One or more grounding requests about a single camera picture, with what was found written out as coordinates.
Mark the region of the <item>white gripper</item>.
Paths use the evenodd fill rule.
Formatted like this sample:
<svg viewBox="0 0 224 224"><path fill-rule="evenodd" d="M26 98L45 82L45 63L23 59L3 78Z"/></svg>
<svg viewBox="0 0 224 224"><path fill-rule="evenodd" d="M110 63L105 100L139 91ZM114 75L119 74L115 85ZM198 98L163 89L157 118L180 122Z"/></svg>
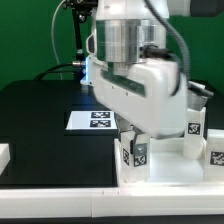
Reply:
<svg viewBox="0 0 224 224"><path fill-rule="evenodd" d="M109 66L95 57L90 63L93 91L97 101L116 114L120 133L132 130L132 125L156 139L179 137L183 134L187 109L187 81L178 71L176 62L147 59L132 64L124 81L137 83L143 89L136 93L106 78ZM134 133L131 153L147 154L148 136Z"/></svg>

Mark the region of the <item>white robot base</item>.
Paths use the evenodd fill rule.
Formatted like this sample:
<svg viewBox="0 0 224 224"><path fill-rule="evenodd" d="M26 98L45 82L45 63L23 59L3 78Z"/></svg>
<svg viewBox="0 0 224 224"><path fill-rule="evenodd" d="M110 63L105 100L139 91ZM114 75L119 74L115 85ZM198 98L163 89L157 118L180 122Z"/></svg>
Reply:
<svg viewBox="0 0 224 224"><path fill-rule="evenodd" d="M85 68L83 69L84 77L81 79L80 84L84 90L91 91L93 89L93 59L88 56L85 59Z"/></svg>

